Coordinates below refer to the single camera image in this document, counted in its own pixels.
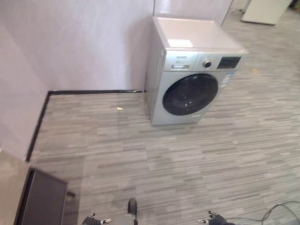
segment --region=washing machine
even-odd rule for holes
[[[214,21],[154,16],[145,82],[152,125],[199,121],[247,54]]]

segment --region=laminate flooring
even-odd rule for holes
[[[125,213],[131,197],[140,225],[196,225],[208,210],[261,218],[299,201],[299,14],[276,26],[240,18],[223,28],[250,55],[199,123],[151,126],[143,93],[51,96],[31,162],[76,192],[65,225]],[[265,224],[297,221],[278,207]]]

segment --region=vinyl floor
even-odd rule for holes
[[[131,197],[140,225],[196,225],[208,210],[261,218],[300,200],[299,14],[276,26],[240,18],[229,13],[223,28],[249,58],[199,123],[151,126],[142,93],[50,98],[31,163],[76,193],[63,224],[125,213]],[[264,224],[297,221],[278,207]]]

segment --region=black cable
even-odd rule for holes
[[[250,219],[250,218],[244,218],[244,217],[233,217],[233,218],[226,218],[226,220],[228,219],[247,219],[247,220],[252,220],[252,221],[256,221],[256,222],[261,222],[262,225],[263,225],[263,222],[270,216],[271,212],[273,211],[273,209],[275,209],[276,207],[278,206],[283,206],[285,207],[287,210],[289,210],[294,216],[295,218],[297,219],[299,225],[300,225],[300,220],[299,218],[296,216],[296,214],[290,209],[288,208],[287,206],[285,206],[286,204],[289,204],[289,203],[297,203],[297,204],[300,204],[300,202],[298,201],[290,201],[290,202],[285,202],[285,203],[282,203],[282,204],[276,204],[274,205],[270,210],[268,210],[264,216],[262,217],[262,219]]]

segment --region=small yellow object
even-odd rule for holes
[[[251,69],[251,73],[252,73],[252,74],[257,74],[258,72],[259,72],[259,70],[256,69],[256,68]]]

